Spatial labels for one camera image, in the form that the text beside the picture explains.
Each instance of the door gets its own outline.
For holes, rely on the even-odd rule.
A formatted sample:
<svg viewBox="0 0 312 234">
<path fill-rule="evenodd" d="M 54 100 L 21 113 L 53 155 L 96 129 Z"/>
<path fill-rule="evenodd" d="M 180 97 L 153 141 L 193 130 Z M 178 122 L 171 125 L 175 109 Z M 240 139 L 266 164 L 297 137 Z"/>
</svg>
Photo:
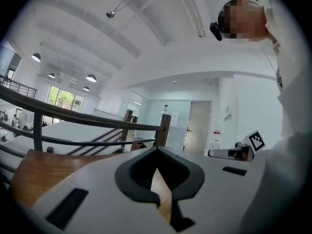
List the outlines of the door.
<svg viewBox="0 0 312 234">
<path fill-rule="evenodd" d="M 203 155 L 209 133 L 210 101 L 192 101 L 184 151 Z"/>
</svg>

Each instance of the wooden panel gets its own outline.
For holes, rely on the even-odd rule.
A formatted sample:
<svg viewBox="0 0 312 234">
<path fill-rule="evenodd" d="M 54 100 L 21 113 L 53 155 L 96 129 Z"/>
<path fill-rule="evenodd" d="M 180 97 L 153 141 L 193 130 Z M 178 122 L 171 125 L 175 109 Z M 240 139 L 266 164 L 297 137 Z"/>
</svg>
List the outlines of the wooden panel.
<svg viewBox="0 0 312 234">
<path fill-rule="evenodd" d="M 116 156 L 67 156 L 29 150 L 17 168 L 9 191 L 15 200 L 32 207 L 36 200 L 81 167 Z"/>
</svg>

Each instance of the white shirt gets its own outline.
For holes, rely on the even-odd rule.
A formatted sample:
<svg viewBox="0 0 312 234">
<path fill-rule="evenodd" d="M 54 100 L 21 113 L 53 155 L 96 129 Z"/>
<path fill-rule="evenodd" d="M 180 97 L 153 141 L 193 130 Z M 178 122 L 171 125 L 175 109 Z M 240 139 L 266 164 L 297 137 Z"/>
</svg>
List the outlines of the white shirt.
<svg viewBox="0 0 312 234">
<path fill-rule="evenodd" d="M 283 106 L 282 136 L 312 130 L 309 118 L 312 110 L 309 45 L 291 12 L 281 0 L 264 0 L 266 27 L 276 38 L 273 50 L 277 56 L 278 97 Z"/>
</svg>

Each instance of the black metal railing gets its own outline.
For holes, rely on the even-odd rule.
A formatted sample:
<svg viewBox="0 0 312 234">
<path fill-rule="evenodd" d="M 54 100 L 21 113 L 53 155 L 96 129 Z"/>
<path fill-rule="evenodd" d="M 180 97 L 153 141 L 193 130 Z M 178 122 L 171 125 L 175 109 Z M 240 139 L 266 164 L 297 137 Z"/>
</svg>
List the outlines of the black metal railing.
<svg viewBox="0 0 312 234">
<path fill-rule="evenodd" d="M 28 96 L 31 98 L 35 98 L 37 89 L 28 87 L 26 85 L 20 84 L 16 81 L 13 81 L 7 77 L 0 75 L 0 85 L 6 88 L 9 88 L 21 95 Z"/>
<path fill-rule="evenodd" d="M 115 146 L 115 145 L 127 145 L 132 144 L 135 141 L 125 141 L 125 134 L 119 140 L 122 141 L 113 141 L 113 142 L 96 142 L 96 141 L 71 141 L 60 138 L 53 138 L 42 135 L 42 117 L 56 117 L 61 120 L 65 120 L 68 122 L 97 126 L 97 127 L 105 127 L 105 128 L 113 128 L 113 129 L 123 129 L 125 130 L 123 133 L 127 133 L 127 130 L 143 130 L 143 131 L 156 131 L 156 139 L 146 139 L 140 140 L 140 142 L 151 142 L 155 141 L 154 145 L 164 145 L 167 136 L 164 134 L 168 131 L 168 126 L 150 126 L 143 124 L 136 124 L 126 121 L 108 119 L 103 117 L 97 117 L 93 115 L 81 114 L 75 111 L 70 111 L 67 109 L 59 108 L 45 102 L 25 97 L 20 93 L 17 93 L 5 86 L 0 86 L 0 98 L 23 109 L 34 112 L 34 127 L 33 132 L 27 132 L 21 129 L 17 129 L 12 127 L 4 122 L 0 122 L 0 127 L 14 132 L 18 135 L 22 135 L 28 138 L 32 138 L 34 140 L 34 149 L 37 151 L 42 151 L 42 142 L 50 142 L 56 144 L 63 145 L 72 145 L 72 146 Z M 0 145 L 0 150 L 7 152 L 7 148 Z"/>
</svg>

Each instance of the white ceiling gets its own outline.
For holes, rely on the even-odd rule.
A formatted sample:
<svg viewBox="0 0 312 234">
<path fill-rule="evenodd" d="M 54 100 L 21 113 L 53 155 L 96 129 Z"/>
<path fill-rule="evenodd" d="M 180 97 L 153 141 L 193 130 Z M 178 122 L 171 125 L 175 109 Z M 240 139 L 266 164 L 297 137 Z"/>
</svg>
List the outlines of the white ceiling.
<svg viewBox="0 0 312 234">
<path fill-rule="evenodd" d="M 156 50 L 213 37 L 209 23 L 227 1 L 33 0 L 40 73 L 61 72 L 78 85 L 94 74 L 98 93 L 123 67 Z M 114 18 L 107 18 L 109 11 L 116 11 Z"/>
</svg>

